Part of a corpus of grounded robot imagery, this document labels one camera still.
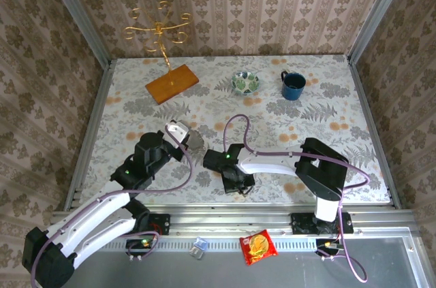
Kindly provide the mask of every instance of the dark blue cup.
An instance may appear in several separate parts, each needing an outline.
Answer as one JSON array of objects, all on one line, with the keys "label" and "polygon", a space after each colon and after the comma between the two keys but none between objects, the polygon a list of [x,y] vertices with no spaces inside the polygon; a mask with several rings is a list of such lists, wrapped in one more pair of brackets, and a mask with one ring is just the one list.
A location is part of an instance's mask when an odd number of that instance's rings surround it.
[{"label": "dark blue cup", "polygon": [[296,72],[281,72],[281,94],[289,101],[296,101],[306,86],[306,78]]}]

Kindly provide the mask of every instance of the ceramic bowl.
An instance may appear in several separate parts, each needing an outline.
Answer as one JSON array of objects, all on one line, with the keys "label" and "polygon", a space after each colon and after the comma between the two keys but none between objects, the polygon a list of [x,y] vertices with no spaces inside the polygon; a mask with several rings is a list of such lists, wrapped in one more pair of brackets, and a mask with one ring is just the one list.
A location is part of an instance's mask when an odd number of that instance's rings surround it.
[{"label": "ceramic bowl", "polygon": [[232,76],[232,88],[239,94],[252,94],[259,89],[259,85],[259,78],[250,71],[238,71]]}]

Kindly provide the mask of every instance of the table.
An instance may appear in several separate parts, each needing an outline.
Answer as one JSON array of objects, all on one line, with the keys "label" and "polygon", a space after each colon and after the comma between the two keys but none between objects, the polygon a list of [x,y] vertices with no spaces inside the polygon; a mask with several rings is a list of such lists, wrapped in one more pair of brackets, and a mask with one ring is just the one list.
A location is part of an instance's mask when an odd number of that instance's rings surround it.
[{"label": "table", "polygon": [[[297,178],[277,174],[255,175],[255,187],[243,197],[226,195],[220,175],[202,167],[208,148],[223,150],[223,128],[231,116],[243,113],[251,121],[251,147],[287,147],[315,137],[368,172],[371,183],[347,192],[344,203],[387,204],[390,197],[349,66],[342,55],[283,57],[172,58],[173,68],[186,64],[200,82],[158,106],[144,85],[167,72],[163,59],[119,59],[99,124],[96,142],[80,201],[86,201],[107,182],[111,173],[132,154],[143,133],[163,130],[174,119],[185,121],[200,144],[191,149],[195,163],[191,182],[179,191],[142,194],[145,204],[268,203],[308,204],[314,196]],[[255,72],[261,81],[252,96],[232,91],[235,71]],[[298,101],[281,96],[280,73],[297,71],[307,79]],[[242,142],[244,120],[228,131],[228,143]],[[182,183],[187,163],[171,160],[156,175],[150,189]],[[346,183],[362,178],[349,171]]]}]

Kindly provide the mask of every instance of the damask wallpaper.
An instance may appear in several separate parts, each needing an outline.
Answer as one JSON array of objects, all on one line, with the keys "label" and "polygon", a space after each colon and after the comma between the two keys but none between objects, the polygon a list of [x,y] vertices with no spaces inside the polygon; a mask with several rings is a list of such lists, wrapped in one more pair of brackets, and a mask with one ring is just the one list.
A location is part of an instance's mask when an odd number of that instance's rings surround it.
[{"label": "damask wallpaper", "polygon": [[404,206],[436,269],[436,0],[394,0],[359,59]]},{"label": "damask wallpaper", "polygon": [[0,0],[0,287],[63,203],[102,69],[62,0]]},{"label": "damask wallpaper", "polygon": [[113,59],[149,57],[144,36],[121,37],[121,29],[150,26],[128,13],[140,7],[163,18],[159,1],[173,4],[172,24],[189,12],[187,44],[170,46],[169,54],[219,56],[234,54],[345,53],[353,44],[375,0],[81,0]]}]

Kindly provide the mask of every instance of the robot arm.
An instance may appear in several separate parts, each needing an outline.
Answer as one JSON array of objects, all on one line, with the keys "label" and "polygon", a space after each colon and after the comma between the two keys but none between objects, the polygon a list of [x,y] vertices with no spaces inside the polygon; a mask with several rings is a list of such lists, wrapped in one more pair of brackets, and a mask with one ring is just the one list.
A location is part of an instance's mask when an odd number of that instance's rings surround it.
[{"label": "robot arm", "polygon": [[[178,144],[186,143],[189,130],[182,123],[168,123],[166,129]],[[135,145],[135,153],[93,198],[46,231],[36,227],[26,235],[22,264],[29,272],[44,250],[35,273],[41,286],[62,287],[87,257],[116,237],[153,230],[149,227],[150,211],[135,199],[139,194],[135,191],[146,189],[172,157],[182,159],[177,142],[160,131],[144,134]],[[164,222],[170,220],[169,214],[154,214],[153,218],[157,215]]]},{"label": "robot arm", "polygon": [[[328,222],[336,218],[339,201],[345,184],[347,168],[342,165],[319,160],[323,155],[344,161],[348,160],[316,138],[307,138],[302,146],[286,148],[258,148],[255,153],[244,144],[232,144],[227,152],[208,150],[203,166],[221,174],[226,193],[238,191],[247,194],[253,188],[256,173],[289,174],[298,176],[316,196],[315,217]],[[297,157],[294,153],[314,154],[313,158]]]}]

